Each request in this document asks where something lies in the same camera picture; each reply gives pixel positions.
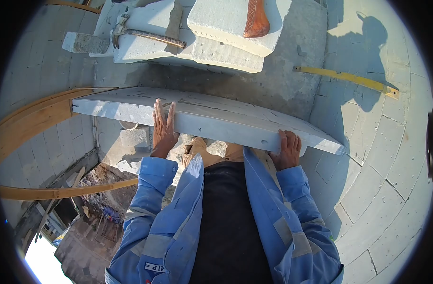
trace curved wall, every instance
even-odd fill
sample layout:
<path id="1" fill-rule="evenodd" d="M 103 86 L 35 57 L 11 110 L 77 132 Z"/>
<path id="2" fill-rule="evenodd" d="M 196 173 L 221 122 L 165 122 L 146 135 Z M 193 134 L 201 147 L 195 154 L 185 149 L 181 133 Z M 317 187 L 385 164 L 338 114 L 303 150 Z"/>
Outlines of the curved wall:
<path id="1" fill-rule="evenodd" d="M 412 36 L 384 0 L 328 0 L 324 68 L 389 84 L 394 100 L 322 77 L 310 122 L 346 145 L 343 156 L 301 158 L 332 230 L 344 283 L 388 283 L 427 216 L 433 183 L 425 163 L 430 84 Z"/>

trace hammer handle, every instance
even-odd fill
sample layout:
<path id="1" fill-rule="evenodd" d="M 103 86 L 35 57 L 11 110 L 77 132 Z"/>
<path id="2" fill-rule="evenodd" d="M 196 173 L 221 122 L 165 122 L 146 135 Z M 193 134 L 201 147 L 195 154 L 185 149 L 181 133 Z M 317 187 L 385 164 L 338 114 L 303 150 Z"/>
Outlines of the hammer handle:
<path id="1" fill-rule="evenodd" d="M 164 42 L 166 44 L 170 44 L 170 45 L 176 46 L 176 47 L 181 48 L 181 49 L 186 48 L 186 42 L 181 41 L 181 40 L 176 40 L 176 39 L 173 39 L 172 37 L 168 37 L 165 35 L 157 35 L 154 33 L 149 33 L 146 31 L 139 31 L 139 30 L 134 30 L 134 29 L 126 29 L 124 31 L 124 34 L 125 35 L 145 37 L 147 39 Z"/>
<path id="2" fill-rule="evenodd" d="M 270 31 L 270 22 L 264 11 L 264 0 L 249 0 L 244 38 L 262 37 Z"/>

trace left hand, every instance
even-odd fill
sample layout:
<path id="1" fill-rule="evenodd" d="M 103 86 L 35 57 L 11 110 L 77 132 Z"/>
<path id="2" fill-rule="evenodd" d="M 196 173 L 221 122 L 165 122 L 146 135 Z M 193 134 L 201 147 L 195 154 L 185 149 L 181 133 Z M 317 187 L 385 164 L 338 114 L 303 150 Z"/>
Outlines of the left hand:
<path id="1" fill-rule="evenodd" d="M 153 150 L 151 157 L 158 157 L 166 159 L 169 151 L 174 148 L 177 143 L 180 133 L 174 132 L 174 114 L 175 114 L 175 102 L 172 102 L 169 108 L 169 114 L 164 114 L 163 105 L 161 99 L 157 99 L 155 103 L 155 110 L 152 113 L 153 116 Z"/>

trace curved wooden formwork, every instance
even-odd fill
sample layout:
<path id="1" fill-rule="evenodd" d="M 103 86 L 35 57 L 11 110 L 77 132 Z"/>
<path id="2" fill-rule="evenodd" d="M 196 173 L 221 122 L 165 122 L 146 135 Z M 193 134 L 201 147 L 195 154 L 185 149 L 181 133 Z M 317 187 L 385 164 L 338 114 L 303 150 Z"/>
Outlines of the curved wooden formwork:
<path id="1" fill-rule="evenodd" d="M 78 115 L 72 111 L 72 100 L 91 93 L 92 88 L 83 88 L 54 94 L 26 105 L 2 119 L 0 121 L 0 163 L 35 135 Z M 48 200 L 88 195 L 135 184 L 137 179 L 70 189 L 29 189 L 0 185 L 0 197 L 12 200 Z"/>

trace shirt sleeve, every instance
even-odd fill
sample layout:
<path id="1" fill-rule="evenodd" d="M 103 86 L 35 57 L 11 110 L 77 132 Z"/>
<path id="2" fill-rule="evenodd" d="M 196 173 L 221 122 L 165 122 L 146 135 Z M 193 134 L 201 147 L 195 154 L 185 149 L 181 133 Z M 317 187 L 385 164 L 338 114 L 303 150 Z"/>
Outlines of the shirt sleeve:
<path id="1" fill-rule="evenodd" d="M 177 169 L 175 161 L 156 157 L 143 157 L 141 160 L 138 189 L 125 215 L 122 242 L 108 269 L 110 275 L 121 283 L 129 282 L 130 276 L 137 275 L 137 262 L 133 263 L 133 258 L 139 260 L 139 257 L 130 253 L 130 249 L 149 235 Z"/>
<path id="2" fill-rule="evenodd" d="M 276 173 L 284 197 L 299 217 L 308 241 L 317 245 L 330 258 L 339 263 L 339 253 L 333 242 L 331 231 L 326 228 L 322 215 L 310 195 L 308 177 L 301 166 L 284 169 Z"/>

